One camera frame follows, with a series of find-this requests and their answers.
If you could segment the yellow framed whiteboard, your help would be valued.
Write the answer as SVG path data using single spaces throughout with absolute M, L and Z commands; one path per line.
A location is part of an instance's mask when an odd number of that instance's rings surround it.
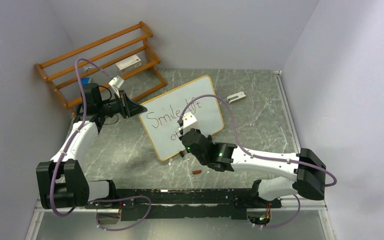
M 212 79 L 204 75 L 142 104 L 147 112 L 141 113 L 139 119 L 159 160 L 166 161 L 185 149 L 179 140 L 178 120 L 187 104 L 201 95 L 215 94 Z M 199 129 L 206 136 L 224 128 L 220 105 L 214 97 L 196 100 L 185 112 L 196 117 Z

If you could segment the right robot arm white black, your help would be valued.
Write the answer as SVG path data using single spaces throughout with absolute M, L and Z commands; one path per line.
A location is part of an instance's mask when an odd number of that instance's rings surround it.
M 294 194 L 314 201 L 325 198 L 326 165 L 308 148 L 302 148 L 299 153 L 242 149 L 232 143 L 214 143 L 210 136 L 194 128 L 184 133 L 180 141 L 201 165 L 217 172 L 261 171 L 275 175 L 259 182 L 250 193 L 250 202 L 255 207 Z

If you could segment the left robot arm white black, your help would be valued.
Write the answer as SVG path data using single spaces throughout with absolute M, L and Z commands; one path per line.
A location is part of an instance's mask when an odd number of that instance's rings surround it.
M 104 207 L 112 208 L 119 200 L 112 180 L 87 181 L 80 160 L 91 148 L 107 117 L 131 118 L 147 112 L 147 108 L 132 101 L 123 90 L 106 100 L 102 99 L 97 83 L 85 84 L 82 90 L 83 102 L 77 107 L 69 137 L 51 160 L 36 167 L 39 198 L 44 209 L 84 207 L 97 200 Z

